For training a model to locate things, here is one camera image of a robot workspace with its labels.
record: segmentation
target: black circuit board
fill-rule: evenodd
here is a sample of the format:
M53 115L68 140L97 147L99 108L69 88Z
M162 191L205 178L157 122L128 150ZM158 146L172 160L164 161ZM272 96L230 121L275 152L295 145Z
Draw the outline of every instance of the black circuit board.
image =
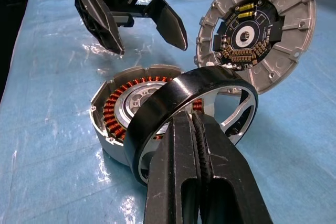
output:
M284 21L267 0L249 0L232 8L214 36L213 50L221 64L246 70L261 62L281 41Z

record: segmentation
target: blue plastic sheet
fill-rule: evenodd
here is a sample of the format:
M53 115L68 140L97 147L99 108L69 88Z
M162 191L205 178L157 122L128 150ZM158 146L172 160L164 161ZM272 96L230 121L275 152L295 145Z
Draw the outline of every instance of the blue plastic sheet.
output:
M195 68L198 22L212 0L167 1L186 27L187 52L137 19L120 29L121 57L85 29L74 0L29 0L0 104L0 223L142 223L146 189L102 151L88 110L100 85L125 68ZM336 223L336 3L317 3L310 49L260 96L238 144L274 223Z

